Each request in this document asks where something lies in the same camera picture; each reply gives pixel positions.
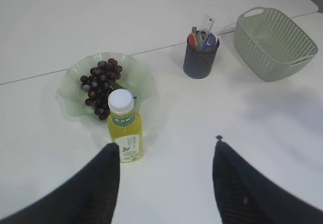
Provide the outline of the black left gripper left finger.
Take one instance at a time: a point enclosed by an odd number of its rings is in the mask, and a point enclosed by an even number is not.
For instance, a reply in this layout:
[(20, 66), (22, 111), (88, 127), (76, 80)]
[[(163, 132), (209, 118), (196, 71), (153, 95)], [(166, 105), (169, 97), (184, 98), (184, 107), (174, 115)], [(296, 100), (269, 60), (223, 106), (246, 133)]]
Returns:
[(119, 184), (119, 147), (109, 143), (60, 187), (1, 223), (111, 223)]

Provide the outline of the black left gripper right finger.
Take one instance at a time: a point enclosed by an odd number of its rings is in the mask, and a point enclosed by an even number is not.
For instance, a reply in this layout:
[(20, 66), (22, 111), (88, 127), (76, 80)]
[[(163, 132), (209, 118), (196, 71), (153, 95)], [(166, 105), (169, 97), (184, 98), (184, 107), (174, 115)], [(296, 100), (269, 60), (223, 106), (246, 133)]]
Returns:
[(276, 185), (216, 137), (214, 197), (222, 223), (322, 223), (322, 210)]

